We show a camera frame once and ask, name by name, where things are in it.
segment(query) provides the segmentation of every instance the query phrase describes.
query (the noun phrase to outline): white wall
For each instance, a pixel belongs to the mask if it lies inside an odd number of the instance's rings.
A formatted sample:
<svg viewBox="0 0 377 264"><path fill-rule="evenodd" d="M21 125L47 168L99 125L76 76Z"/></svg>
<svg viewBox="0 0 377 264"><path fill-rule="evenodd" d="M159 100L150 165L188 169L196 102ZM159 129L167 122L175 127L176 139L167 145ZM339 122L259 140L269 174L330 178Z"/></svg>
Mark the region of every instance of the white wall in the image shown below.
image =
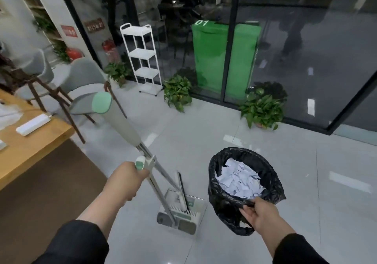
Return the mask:
<svg viewBox="0 0 377 264"><path fill-rule="evenodd" d="M32 24L33 15L23 0L0 0L4 14L0 14L0 39L6 43L12 58L36 48L52 49L43 33L37 33Z"/></svg>
<svg viewBox="0 0 377 264"><path fill-rule="evenodd" d="M60 35L68 47L76 48L82 51L84 56L92 58L90 52L76 27L76 24L66 6L64 0L40 0L49 14L51 20L58 29ZM68 25L74 27L77 37L68 37L64 34L61 25Z"/></svg>

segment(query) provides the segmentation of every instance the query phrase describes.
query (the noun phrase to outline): red sign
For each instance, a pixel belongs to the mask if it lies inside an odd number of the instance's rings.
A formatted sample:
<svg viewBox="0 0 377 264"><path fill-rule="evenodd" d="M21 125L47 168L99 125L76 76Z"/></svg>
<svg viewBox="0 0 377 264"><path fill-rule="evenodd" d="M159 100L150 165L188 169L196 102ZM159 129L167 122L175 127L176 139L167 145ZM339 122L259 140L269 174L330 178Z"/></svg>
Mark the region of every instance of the red sign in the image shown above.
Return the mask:
<svg viewBox="0 0 377 264"><path fill-rule="evenodd" d="M86 26L88 33L95 33L105 29L105 24L103 23L101 18L85 22L84 25Z"/></svg>
<svg viewBox="0 0 377 264"><path fill-rule="evenodd" d="M63 29L63 32L66 36L77 37L77 33L74 27L70 25L61 25L61 28Z"/></svg>

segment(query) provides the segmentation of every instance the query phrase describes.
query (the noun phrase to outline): hand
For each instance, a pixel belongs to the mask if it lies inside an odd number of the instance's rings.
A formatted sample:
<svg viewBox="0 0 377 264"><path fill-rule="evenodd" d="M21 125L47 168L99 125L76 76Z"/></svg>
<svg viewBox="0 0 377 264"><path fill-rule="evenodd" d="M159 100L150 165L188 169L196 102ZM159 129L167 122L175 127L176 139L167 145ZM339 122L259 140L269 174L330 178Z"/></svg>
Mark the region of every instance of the hand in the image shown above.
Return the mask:
<svg viewBox="0 0 377 264"><path fill-rule="evenodd" d="M255 231L262 234L265 226L280 218L279 211L274 204L262 200L259 197L253 199L252 202L255 203L254 208L244 205L243 209L239 209L239 211L252 225Z"/></svg>
<svg viewBox="0 0 377 264"><path fill-rule="evenodd" d="M102 194L109 201L114 201L119 207L136 196L142 181L149 176L149 171L138 171L134 162L123 162L116 168L107 180Z"/></svg>

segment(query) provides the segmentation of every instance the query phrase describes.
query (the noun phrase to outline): white shelf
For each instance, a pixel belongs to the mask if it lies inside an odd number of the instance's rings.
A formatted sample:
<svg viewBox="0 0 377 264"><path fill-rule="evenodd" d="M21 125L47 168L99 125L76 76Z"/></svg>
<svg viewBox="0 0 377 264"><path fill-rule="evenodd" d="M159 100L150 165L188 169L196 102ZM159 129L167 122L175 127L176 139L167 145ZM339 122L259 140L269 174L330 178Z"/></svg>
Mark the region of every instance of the white shelf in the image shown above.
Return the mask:
<svg viewBox="0 0 377 264"><path fill-rule="evenodd" d="M157 95L163 87L161 85L153 85L152 83L146 82L139 86L139 91L149 93L152 95Z"/></svg>
<svg viewBox="0 0 377 264"><path fill-rule="evenodd" d="M155 76L158 75L158 70L149 67L140 67L137 71L135 71L136 76L144 77L153 79Z"/></svg>
<svg viewBox="0 0 377 264"><path fill-rule="evenodd" d="M146 60L150 59L154 55L155 55L154 50L145 50L142 48L136 48L128 54L129 57L135 57L135 58L146 59Z"/></svg>
<svg viewBox="0 0 377 264"><path fill-rule="evenodd" d="M144 28L144 27L133 27L133 26L120 30L122 34L127 34L130 36L143 36L147 33L150 33L151 31L152 31L152 28L150 27Z"/></svg>

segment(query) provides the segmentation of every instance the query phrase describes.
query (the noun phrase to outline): tiled floor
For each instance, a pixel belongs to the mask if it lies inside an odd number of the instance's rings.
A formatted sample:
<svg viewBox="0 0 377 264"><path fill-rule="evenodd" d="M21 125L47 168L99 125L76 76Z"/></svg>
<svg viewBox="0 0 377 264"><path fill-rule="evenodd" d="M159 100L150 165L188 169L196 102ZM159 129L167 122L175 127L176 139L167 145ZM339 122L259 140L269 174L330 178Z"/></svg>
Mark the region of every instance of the tiled floor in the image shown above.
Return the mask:
<svg viewBox="0 0 377 264"><path fill-rule="evenodd" d="M100 90L101 86L92 89ZM238 111L197 99L181 114L164 103L162 92L157 97L139 93L134 82L115 93L160 163L169 173L182 173L187 194L208 200L211 157L229 146L250 148L278 173L287 197L277 205L280 214L326 260L375 262L377 147L286 124L274 132L257 127L250 130ZM53 100L46 97L43 101L49 110L60 114ZM73 140L109 176L119 163L133 161L139 153L100 116L94 119L97 125L76 118L87 143L83 145L77 135ZM338 178L330 180L330 172ZM335 182L344 179L339 175L348 177L349 186ZM167 182L158 173L155 177L166 191ZM136 198L116 218L107 263L271 262L259 235L235 235L217 218L210 204L194 239L157 224L158 208L152 189L143 183Z"/></svg>

